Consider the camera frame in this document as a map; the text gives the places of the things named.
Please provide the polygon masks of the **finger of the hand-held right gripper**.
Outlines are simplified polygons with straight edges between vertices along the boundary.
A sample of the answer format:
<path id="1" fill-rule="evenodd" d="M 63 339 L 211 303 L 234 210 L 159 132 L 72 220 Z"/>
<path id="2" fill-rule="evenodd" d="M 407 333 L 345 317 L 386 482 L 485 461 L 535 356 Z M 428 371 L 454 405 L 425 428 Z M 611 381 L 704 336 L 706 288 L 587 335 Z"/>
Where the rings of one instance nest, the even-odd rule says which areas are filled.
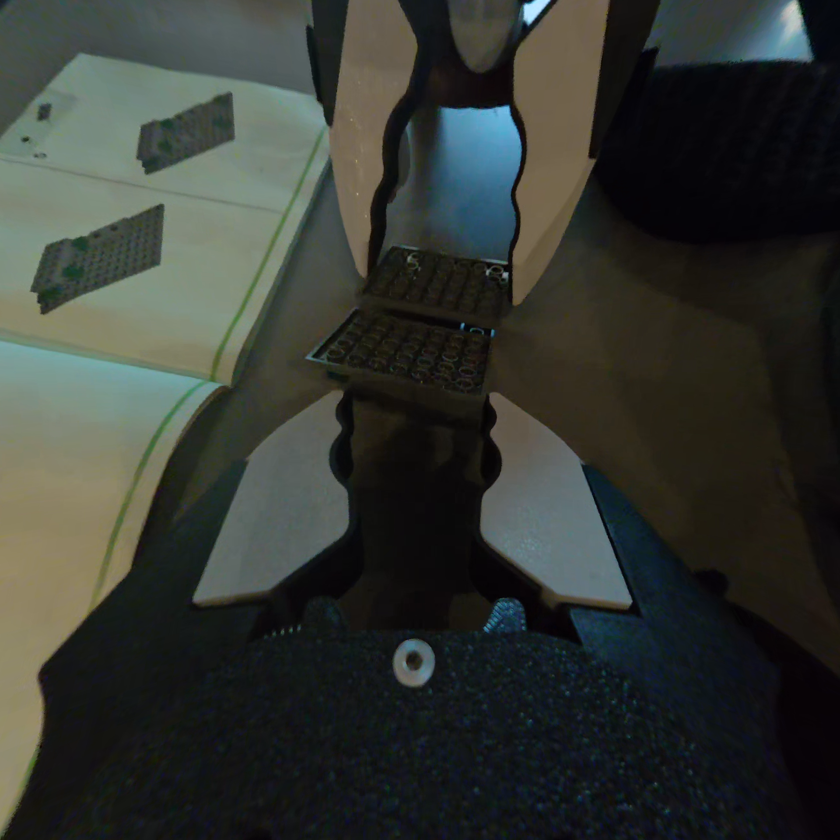
<path id="1" fill-rule="evenodd" d="M 417 38 L 397 1 L 350 1 L 330 126 L 333 179 L 353 263 L 366 278 L 400 181 Z"/>
<path id="2" fill-rule="evenodd" d="M 511 112 L 521 166 L 511 194 L 511 303 L 523 303 L 548 267 L 594 165 L 590 157 L 607 1 L 552 2 L 520 42 Z"/>

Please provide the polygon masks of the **open instruction booklet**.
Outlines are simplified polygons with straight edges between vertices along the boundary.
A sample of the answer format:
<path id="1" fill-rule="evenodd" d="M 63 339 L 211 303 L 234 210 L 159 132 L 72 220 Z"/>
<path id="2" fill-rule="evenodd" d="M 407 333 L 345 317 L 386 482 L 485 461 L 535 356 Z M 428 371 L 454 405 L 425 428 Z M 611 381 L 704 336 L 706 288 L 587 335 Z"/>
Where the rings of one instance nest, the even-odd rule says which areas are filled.
<path id="1" fill-rule="evenodd" d="M 39 671 L 129 572 L 328 162 L 310 94 L 84 54 L 2 136 L 2 827 Z"/>

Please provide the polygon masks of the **dark grey studded brick plate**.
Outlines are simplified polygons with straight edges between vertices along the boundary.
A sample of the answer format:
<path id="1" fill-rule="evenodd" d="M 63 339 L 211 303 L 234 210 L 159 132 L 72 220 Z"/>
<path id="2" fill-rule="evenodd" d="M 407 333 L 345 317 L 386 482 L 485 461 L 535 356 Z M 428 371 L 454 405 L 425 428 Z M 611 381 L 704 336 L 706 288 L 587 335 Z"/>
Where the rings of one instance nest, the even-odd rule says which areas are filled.
<path id="1" fill-rule="evenodd" d="M 394 245 L 364 281 L 360 300 L 387 310 L 491 327 L 511 309 L 509 265 Z"/>

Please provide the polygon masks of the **black dimpled tray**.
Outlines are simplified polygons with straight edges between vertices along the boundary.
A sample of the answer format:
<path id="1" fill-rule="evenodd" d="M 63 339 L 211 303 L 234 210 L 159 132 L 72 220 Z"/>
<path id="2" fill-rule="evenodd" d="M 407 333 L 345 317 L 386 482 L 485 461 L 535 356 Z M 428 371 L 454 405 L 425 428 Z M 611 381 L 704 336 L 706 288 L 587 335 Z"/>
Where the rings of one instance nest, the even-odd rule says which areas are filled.
<path id="1" fill-rule="evenodd" d="M 648 235 L 721 245 L 838 232 L 839 69 L 641 55 L 594 175 Z"/>

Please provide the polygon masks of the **grey desk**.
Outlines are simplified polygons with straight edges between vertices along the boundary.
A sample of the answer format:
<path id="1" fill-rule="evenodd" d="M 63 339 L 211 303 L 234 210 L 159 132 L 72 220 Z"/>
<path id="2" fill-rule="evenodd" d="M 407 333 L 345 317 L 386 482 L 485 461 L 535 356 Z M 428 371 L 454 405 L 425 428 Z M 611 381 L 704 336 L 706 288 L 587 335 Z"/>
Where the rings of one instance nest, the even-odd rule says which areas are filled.
<path id="1" fill-rule="evenodd" d="M 10 2 L 2 127 L 78 53 L 312 89 L 300 2 Z M 389 213 L 400 243 L 499 258 L 518 146 L 506 111 L 420 116 Z M 820 309 L 833 236 L 690 248 L 626 223 L 594 179 L 528 298 L 505 318 L 492 389 L 618 486 L 692 569 L 813 652 L 838 647 L 838 542 L 814 489 L 837 463 Z M 167 466 L 143 540 L 328 388 L 304 355 L 354 303 L 332 174 L 237 390 Z"/>

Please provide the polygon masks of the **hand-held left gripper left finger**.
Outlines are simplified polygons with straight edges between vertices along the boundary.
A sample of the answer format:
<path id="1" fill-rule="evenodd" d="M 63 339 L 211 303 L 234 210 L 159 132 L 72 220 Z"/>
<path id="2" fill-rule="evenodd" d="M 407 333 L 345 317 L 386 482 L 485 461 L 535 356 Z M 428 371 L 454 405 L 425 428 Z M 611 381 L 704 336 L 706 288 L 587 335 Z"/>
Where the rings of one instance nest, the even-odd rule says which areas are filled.
<path id="1" fill-rule="evenodd" d="M 247 457 L 195 606 L 262 600 L 350 536 L 353 430 L 351 394 L 328 392 Z"/>

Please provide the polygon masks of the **grey brick plate assembly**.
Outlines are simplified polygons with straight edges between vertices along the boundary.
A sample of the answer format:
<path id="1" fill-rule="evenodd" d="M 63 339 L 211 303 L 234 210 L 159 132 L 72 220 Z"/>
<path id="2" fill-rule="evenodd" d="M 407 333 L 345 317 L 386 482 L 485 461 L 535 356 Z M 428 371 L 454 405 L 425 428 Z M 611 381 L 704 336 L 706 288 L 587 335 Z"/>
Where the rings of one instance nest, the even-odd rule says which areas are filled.
<path id="1" fill-rule="evenodd" d="M 495 336 L 470 322 L 354 308 L 306 358 L 360 395 L 478 426 Z"/>

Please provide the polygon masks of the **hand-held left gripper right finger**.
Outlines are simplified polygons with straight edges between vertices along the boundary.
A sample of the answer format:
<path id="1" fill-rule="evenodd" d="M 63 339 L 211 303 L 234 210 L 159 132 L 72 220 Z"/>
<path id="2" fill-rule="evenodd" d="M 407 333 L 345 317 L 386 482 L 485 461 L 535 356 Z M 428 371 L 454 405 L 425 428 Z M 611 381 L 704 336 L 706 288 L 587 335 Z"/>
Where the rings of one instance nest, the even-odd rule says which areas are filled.
<path id="1" fill-rule="evenodd" d="M 500 393 L 488 403 L 500 472 L 480 503 L 484 543 L 548 607 L 628 611 L 633 598 L 579 456 Z"/>

